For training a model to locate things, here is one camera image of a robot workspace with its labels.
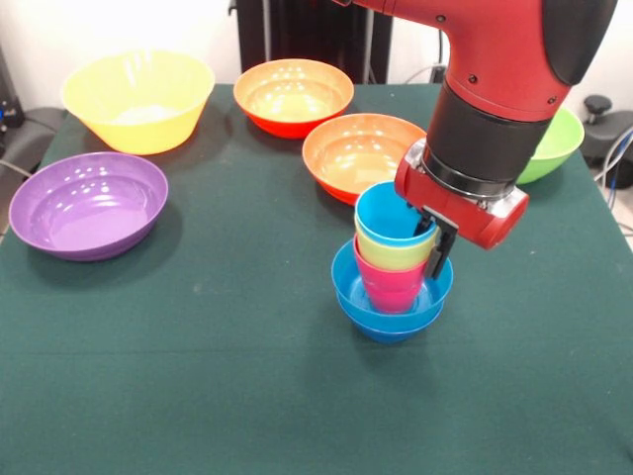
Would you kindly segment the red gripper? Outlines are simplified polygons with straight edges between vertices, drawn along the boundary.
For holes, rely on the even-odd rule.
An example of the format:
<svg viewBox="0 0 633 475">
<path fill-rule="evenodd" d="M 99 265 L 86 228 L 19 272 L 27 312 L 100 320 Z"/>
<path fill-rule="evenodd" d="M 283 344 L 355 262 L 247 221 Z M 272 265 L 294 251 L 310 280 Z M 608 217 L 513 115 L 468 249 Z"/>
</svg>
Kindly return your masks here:
<svg viewBox="0 0 633 475">
<path fill-rule="evenodd" d="M 525 213 L 529 197 L 514 187 L 499 199 L 463 196 L 449 189 L 427 170 L 423 159 L 430 153 L 425 139 L 414 142 L 399 165 L 395 190 L 422 213 L 413 234 L 422 236 L 437 223 L 439 241 L 427 259 L 426 278 L 437 279 L 446 263 L 457 234 L 484 248 L 491 249 L 506 239 Z"/>
</svg>

